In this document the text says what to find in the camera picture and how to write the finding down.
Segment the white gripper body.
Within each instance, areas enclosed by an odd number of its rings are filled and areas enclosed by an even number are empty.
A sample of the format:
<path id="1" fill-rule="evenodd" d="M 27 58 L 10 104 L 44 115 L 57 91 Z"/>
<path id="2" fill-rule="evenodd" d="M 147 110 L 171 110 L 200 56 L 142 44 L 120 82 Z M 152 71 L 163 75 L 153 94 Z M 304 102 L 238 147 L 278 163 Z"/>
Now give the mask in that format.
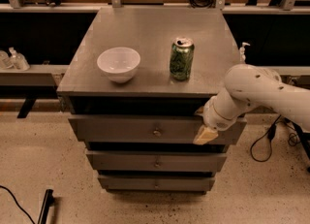
<path id="1" fill-rule="evenodd" d="M 211 132 L 226 131 L 236 123 L 236 118 L 227 120 L 215 109 L 216 97 L 211 97 L 202 108 L 203 123 Z"/>

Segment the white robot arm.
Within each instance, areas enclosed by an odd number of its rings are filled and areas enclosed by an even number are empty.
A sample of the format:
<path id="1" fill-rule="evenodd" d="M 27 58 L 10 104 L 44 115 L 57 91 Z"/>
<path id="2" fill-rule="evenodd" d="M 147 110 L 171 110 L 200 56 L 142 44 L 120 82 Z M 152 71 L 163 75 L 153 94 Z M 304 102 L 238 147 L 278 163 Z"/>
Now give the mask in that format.
<path id="1" fill-rule="evenodd" d="M 194 144 L 207 144 L 235 124 L 243 113 L 256 107 L 272 109 L 305 131 L 310 131 L 310 90 L 285 84 L 271 69 L 247 64 L 231 67 L 224 78 L 224 86 L 201 108 L 203 125 Z"/>

